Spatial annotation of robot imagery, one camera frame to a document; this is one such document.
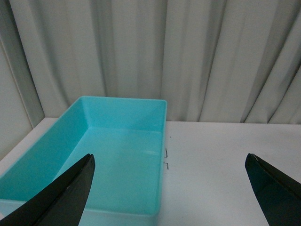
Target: turquoise plastic bin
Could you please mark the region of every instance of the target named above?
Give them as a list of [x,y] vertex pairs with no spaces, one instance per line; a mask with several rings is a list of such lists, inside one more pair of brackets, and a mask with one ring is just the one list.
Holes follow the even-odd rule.
[[0,212],[8,214],[92,153],[96,168],[80,225],[156,225],[166,105],[164,100],[79,98],[2,175]]

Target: white curtain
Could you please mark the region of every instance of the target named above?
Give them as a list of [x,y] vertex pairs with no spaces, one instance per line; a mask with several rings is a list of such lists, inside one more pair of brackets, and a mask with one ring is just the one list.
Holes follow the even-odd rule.
[[301,123],[301,0],[10,0],[44,113],[161,98],[168,120]]
[[0,160],[44,118],[9,1],[0,1]]

